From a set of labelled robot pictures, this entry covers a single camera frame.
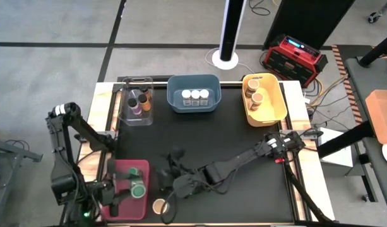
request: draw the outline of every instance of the floor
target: floor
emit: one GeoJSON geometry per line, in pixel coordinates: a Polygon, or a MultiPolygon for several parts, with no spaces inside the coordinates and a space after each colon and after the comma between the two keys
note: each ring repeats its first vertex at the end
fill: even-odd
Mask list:
{"type": "MultiPolygon", "coordinates": [[[[95,83],[116,81],[119,76],[206,73],[231,81],[250,73],[244,66],[231,71],[209,66],[204,60],[209,49],[112,48],[113,44],[136,43],[217,46],[224,2],[128,0],[119,30],[112,33],[121,0],[0,0],[0,138],[26,140],[32,151],[44,154],[40,163],[26,160],[22,164],[3,223],[58,224],[62,208],[56,205],[50,189],[53,157],[44,122],[55,105],[74,101],[86,118],[95,83]],[[33,44],[26,47],[25,42],[33,44]]],[[[387,37],[387,14],[374,25],[366,22],[366,16],[385,2],[356,1],[325,45],[377,45],[387,37]]],[[[246,7],[238,44],[263,44],[278,8],[270,0],[262,6],[271,15],[258,16],[246,7]]],[[[240,62],[255,72],[265,71],[259,64],[261,53],[237,50],[240,62]]],[[[340,73],[334,53],[331,50],[323,53],[329,64],[318,78],[327,87],[340,73]]],[[[328,94],[324,103],[345,95],[341,84],[328,94]]],[[[344,98],[318,110],[334,117],[349,105],[344,98]]],[[[326,119],[316,113],[313,124],[326,119]]],[[[335,119],[346,127],[355,125],[350,108],[335,119]]],[[[331,129],[344,129],[334,121],[327,124],[331,129]]],[[[76,153],[79,145],[72,142],[76,153]]],[[[360,200],[366,193],[361,178],[326,179],[337,220],[387,226],[386,204],[376,180],[373,181],[379,202],[364,203],[360,200]]]]}

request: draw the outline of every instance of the black floor stripe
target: black floor stripe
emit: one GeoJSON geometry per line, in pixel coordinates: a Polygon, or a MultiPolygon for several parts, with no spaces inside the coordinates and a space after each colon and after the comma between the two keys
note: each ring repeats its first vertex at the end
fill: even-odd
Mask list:
{"type": "Polygon", "coordinates": [[[115,23],[113,25],[112,33],[111,33],[110,38],[109,38],[109,46],[106,49],[105,57],[104,57],[104,60],[102,62],[102,66],[100,67],[98,81],[97,81],[98,83],[105,81],[107,68],[109,66],[110,57],[111,57],[112,51],[113,51],[113,45],[116,41],[117,32],[119,31],[120,21],[122,20],[122,14],[123,14],[123,9],[124,9],[125,3],[126,3],[126,0],[121,0],[120,5],[119,5],[119,9],[117,10],[115,23]]]}
{"type": "Polygon", "coordinates": [[[80,47],[80,48],[105,48],[105,43],[52,43],[52,42],[0,42],[0,47],[80,47]]]}
{"type": "MultiPolygon", "coordinates": [[[[86,47],[86,48],[130,48],[130,49],[212,49],[218,48],[220,44],[115,44],[120,20],[115,21],[114,29],[109,43],[61,43],[61,42],[0,42],[0,47],[86,47]]],[[[261,50],[263,45],[237,44],[237,50],[261,50]]],[[[323,46],[321,50],[332,50],[331,46],[323,46]]]]}

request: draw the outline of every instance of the pink plastic bin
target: pink plastic bin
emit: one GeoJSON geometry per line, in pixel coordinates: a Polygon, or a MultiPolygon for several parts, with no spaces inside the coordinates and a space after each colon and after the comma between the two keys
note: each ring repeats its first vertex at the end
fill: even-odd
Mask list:
{"type": "MultiPolygon", "coordinates": [[[[143,182],[147,191],[144,197],[134,199],[132,197],[125,198],[119,204],[118,217],[112,217],[109,214],[109,206],[102,208],[102,216],[105,220],[139,220],[145,216],[148,198],[148,179],[150,174],[150,166],[147,160],[115,160],[117,172],[127,172],[129,168],[135,167],[143,172],[143,182]]],[[[129,180],[116,180],[116,192],[122,189],[129,189],[129,180]]]]}

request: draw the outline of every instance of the black tabletop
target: black tabletop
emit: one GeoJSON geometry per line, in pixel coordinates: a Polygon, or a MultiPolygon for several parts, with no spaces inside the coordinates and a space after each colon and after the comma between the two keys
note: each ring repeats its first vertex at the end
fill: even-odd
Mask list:
{"type": "MultiPolygon", "coordinates": [[[[366,98],[374,90],[387,90],[387,59],[376,59],[368,68],[359,66],[356,59],[348,59],[346,67],[362,104],[362,116],[370,120],[366,98]]],[[[383,146],[376,138],[364,138],[363,143],[387,203],[387,161],[381,150],[383,146]]]]}
{"type": "MultiPolygon", "coordinates": [[[[186,150],[181,163],[198,168],[238,155],[253,147],[264,133],[278,130],[277,125],[255,128],[247,123],[240,88],[222,89],[222,100],[211,113],[175,113],[167,103],[166,89],[155,90],[153,107],[152,125],[120,124],[117,159],[148,160],[150,168],[158,170],[167,168],[162,154],[178,147],[186,150]]],[[[154,171],[148,192],[146,216],[134,222],[160,223],[159,216],[152,211],[152,202],[164,195],[158,191],[154,171]]],[[[178,199],[177,203],[175,223],[287,223],[293,220],[283,166],[263,158],[241,167],[227,194],[204,192],[178,199]]]]}

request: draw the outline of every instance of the orange box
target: orange box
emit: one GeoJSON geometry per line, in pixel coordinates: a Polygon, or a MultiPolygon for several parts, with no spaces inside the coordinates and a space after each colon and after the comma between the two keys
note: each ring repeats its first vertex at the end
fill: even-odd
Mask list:
{"type": "Polygon", "coordinates": [[[366,104],[378,141],[387,144],[387,90],[374,90],[366,104]]]}

